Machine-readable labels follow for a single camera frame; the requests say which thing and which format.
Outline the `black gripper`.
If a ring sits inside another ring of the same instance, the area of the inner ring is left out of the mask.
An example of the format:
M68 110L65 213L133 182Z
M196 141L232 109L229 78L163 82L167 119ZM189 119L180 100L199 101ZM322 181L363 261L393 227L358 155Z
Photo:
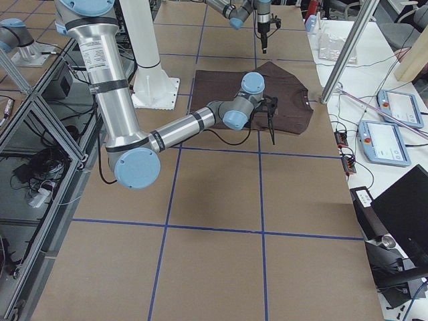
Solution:
M274 128L274 115L278 109L278 98L274 96L263 96L262 111L267 113L267 126L271 136L272 144L276 144L275 128Z
M268 48L268 33L270 32L271 24L274 24L277 29L281 27L281 19L273 13L264 13L257 15L257 32L260 34L262 53L267 53Z

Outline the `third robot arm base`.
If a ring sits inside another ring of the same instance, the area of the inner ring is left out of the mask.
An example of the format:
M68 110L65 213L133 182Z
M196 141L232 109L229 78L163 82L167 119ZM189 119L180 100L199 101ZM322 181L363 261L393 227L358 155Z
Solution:
M41 67L56 54L53 45L36 42L26 24L18 18L1 21L1 49L7 54L16 49L11 61L20 67Z

